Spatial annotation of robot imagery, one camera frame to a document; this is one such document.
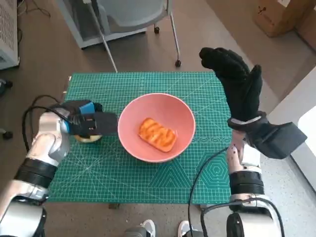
cutting mat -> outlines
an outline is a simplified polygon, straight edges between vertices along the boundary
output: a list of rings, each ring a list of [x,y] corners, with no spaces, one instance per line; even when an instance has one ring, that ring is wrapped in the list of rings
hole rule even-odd
[[[116,203],[187,203],[190,187],[203,162],[228,146],[229,108],[214,73],[150,72],[74,74],[66,100],[90,99],[106,111],[121,114],[133,99],[164,92],[185,101],[196,118],[191,145],[176,159],[151,164],[129,155],[117,135],[94,144],[71,138],[71,152],[50,186],[50,201]],[[198,182],[193,203],[220,203],[229,199],[225,154],[215,158]]]

pink bowl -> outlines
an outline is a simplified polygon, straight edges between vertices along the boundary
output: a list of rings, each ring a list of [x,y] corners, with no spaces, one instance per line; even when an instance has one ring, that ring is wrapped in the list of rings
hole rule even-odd
[[[177,141],[170,152],[161,152],[138,136],[141,123],[152,118],[177,133]],[[147,162],[165,162],[180,155],[191,143],[196,129],[194,115],[179,98],[152,93],[130,102],[118,120],[118,137],[132,156]]]

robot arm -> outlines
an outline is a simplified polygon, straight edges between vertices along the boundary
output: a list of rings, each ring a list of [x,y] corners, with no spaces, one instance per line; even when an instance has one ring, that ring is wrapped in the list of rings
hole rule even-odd
[[[0,236],[39,237],[43,233],[46,211],[43,204],[58,165],[70,149],[69,135],[89,137],[116,132],[117,116],[102,112],[100,104],[69,101],[39,119],[39,132],[26,158],[0,196]]]
[[[202,65],[214,70],[222,83],[231,111],[228,126],[232,128],[232,142],[227,149],[233,214],[227,218],[227,237],[281,237],[280,217],[270,198],[265,195],[260,168],[260,153],[269,158],[288,157],[306,136],[293,123],[270,124],[266,113],[259,111],[262,88],[261,67],[251,71],[243,59],[223,48],[203,48]],[[261,200],[247,201],[250,198]],[[204,220],[201,222],[207,236]]]

white shoe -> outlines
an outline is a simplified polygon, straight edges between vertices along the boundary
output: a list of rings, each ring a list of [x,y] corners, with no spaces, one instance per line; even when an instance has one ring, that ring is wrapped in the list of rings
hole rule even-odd
[[[184,236],[189,231],[190,231],[189,222],[188,221],[182,221],[180,223],[180,225],[179,225],[179,228],[178,228],[178,237]]]
[[[150,233],[151,237],[156,237],[156,227],[152,220],[146,220],[140,224],[140,226],[144,227],[148,233]]]

black glove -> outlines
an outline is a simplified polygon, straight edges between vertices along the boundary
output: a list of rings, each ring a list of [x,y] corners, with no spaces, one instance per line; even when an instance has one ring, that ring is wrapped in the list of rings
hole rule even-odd
[[[199,56],[202,65],[212,69],[221,81],[232,118],[248,121],[257,117],[261,66],[256,65],[250,72],[242,57],[224,48],[203,48]]]

